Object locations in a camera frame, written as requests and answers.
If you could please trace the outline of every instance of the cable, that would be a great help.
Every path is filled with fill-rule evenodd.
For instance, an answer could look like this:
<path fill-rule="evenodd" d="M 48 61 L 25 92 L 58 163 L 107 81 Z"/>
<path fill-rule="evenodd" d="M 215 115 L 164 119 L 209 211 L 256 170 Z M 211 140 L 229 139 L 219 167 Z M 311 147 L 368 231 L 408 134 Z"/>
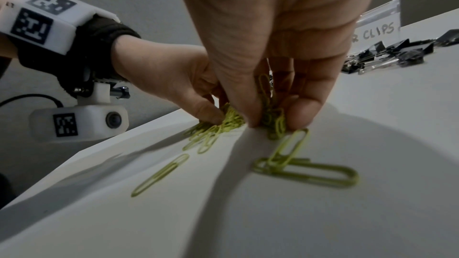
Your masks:
<path fill-rule="evenodd" d="M 28 97 L 42 97 L 42 98 L 46 98 L 46 99 L 49 99 L 51 101 L 53 101 L 56 106 L 58 108 L 62 108 L 64 107 L 64 105 L 62 104 L 61 101 L 57 100 L 56 98 L 54 97 L 51 97 L 51 96 L 48 96 L 48 95 L 43 95 L 43 94 L 24 94 L 24 95 L 19 95 L 19 96 L 16 96 L 16 97 L 13 97 L 13 98 L 9 98 L 3 102 L 0 103 L 0 107 L 2 107 L 3 105 L 6 105 L 12 101 L 15 101 L 15 100 L 18 100 L 18 99 L 22 99 L 22 98 L 28 98 Z"/>

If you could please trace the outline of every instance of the camera lens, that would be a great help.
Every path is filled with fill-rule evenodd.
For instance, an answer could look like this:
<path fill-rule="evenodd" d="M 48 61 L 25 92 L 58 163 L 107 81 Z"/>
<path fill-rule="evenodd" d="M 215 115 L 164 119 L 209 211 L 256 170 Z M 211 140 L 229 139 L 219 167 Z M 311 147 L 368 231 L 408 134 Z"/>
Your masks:
<path fill-rule="evenodd" d="M 116 129 L 121 126 L 123 119 L 121 119 L 121 115 L 118 112 L 110 112 L 107 114 L 107 117 L 105 117 L 105 122 L 108 127 Z"/>

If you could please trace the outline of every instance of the hand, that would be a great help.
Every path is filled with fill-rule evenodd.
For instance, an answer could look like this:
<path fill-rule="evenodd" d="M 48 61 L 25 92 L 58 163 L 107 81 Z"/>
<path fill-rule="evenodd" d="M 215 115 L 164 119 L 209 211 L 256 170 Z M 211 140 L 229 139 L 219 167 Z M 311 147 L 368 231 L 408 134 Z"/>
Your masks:
<path fill-rule="evenodd" d="M 230 103 L 261 117 L 254 74 L 273 72 L 287 125 L 308 125 L 325 103 L 355 23 L 371 0 L 185 0 Z"/>
<path fill-rule="evenodd" d="M 203 47 L 152 43 L 124 35 L 113 45 L 112 63 L 118 74 L 142 91 L 174 102 L 199 120 L 223 121 L 211 96 L 219 97 L 222 90 Z"/>

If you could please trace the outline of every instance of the wrist-mounted device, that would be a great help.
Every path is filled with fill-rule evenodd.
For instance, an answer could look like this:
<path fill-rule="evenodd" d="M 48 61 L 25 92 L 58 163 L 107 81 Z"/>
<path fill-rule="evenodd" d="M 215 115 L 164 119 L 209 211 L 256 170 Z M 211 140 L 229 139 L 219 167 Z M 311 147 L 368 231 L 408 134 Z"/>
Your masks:
<path fill-rule="evenodd" d="M 96 140 L 124 132 L 127 112 L 109 105 L 110 96 L 128 98 L 125 81 L 111 64 L 121 35 L 140 37 L 108 11 L 79 0 L 6 0 L 0 32 L 18 48 L 20 63 L 53 74 L 78 106 L 36 110 L 32 133 L 40 140 Z"/>

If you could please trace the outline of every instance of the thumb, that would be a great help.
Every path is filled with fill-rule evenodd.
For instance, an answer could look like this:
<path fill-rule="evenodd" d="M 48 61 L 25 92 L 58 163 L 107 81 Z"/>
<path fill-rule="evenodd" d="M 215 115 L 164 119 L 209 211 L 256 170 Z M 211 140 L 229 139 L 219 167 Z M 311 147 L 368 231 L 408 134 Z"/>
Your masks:
<path fill-rule="evenodd" d="M 215 66 L 215 74 L 228 96 L 229 103 L 244 117 L 249 127 L 255 127 L 262 117 L 262 102 L 257 93 L 253 72 L 237 72 L 233 68 L 220 70 Z"/>
<path fill-rule="evenodd" d="M 192 87 L 179 92 L 171 101 L 201 121 L 219 125 L 225 119 L 223 112 L 214 103 L 200 96 Z"/>

